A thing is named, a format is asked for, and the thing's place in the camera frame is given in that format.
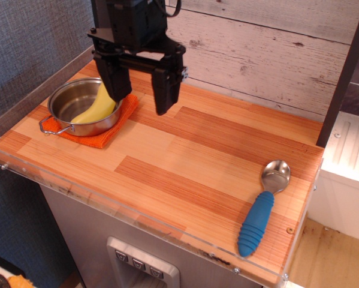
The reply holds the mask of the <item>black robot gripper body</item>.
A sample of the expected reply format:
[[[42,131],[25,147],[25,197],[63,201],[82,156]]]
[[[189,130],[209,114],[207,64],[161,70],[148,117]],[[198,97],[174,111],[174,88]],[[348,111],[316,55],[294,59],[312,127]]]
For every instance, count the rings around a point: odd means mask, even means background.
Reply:
[[[113,83],[116,73],[149,73],[155,83],[180,83],[186,77],[186,49],[166,35],[171,16],[164,1],[106,1],[108,25],[92,28],[88,36],[101,77]]]

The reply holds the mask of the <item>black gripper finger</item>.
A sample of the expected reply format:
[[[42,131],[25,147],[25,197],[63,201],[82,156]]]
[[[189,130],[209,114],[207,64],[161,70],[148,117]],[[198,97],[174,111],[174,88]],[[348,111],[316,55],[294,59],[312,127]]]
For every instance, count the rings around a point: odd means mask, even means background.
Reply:
[[[156,113],[164,115],[178,101],[180,82],[171,77],[167,70],[156,68],[152,73],[152,87]]]
[[[129,70],[121,66],[119,58],[95,55],[94,60],[111,99],[120,102],[132,92]]]

